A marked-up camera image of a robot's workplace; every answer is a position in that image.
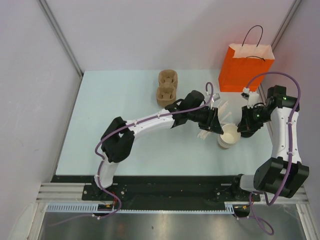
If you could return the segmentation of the brown pulp cup carrier stack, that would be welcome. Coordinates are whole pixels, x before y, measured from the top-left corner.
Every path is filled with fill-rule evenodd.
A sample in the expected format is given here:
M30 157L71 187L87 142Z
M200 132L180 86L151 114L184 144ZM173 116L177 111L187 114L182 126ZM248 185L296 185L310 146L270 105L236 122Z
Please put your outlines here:
M162 108L177 100L178 74L175 70L164 69L158 75L156 101Z

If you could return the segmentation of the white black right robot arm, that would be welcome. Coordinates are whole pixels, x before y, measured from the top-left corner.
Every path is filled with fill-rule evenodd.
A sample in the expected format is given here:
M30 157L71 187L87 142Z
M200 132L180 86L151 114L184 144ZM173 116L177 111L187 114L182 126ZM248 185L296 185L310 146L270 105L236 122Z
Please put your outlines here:
M247 105L237 132L243 138L252 137L265 123L272 130L271 157L253 175L238 175L237 184L230 188L231 196L242 201L251 191L267 192L292 198L308 178L310 170L302 164L297 143L297 121L300 106L297 98L288 96L284 86L275 85L267 91L265 103L259 103L256 92L244 88L242 97Z

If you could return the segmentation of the stack of paper cups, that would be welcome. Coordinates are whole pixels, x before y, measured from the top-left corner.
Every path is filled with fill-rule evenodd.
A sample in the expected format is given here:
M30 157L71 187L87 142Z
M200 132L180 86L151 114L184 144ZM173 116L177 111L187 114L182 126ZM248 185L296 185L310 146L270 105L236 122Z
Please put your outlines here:
M238 127L233 124L225 124L222 127L223 134L217 137L218 145L223 149L229 149L234 146L241 138L241 133L238 132Z

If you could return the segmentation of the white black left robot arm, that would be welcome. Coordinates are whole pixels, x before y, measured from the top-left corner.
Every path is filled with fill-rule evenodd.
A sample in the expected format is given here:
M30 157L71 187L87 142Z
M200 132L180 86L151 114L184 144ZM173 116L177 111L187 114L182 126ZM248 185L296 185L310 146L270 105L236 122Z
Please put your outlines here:
M128 158L134 142L146 134L172 129L184 125L187 121L197 123L201 130L223 134L218 117L219 110L212 106L219 98L219 94L211 94L209 100L205 101L201 92L193 90L185 98L178 99L145 118L134 120L114 118L95 148L102 151L98 154L102 160L94 176L96 185L93 194L100 200L110 196L110 186L119 163Z

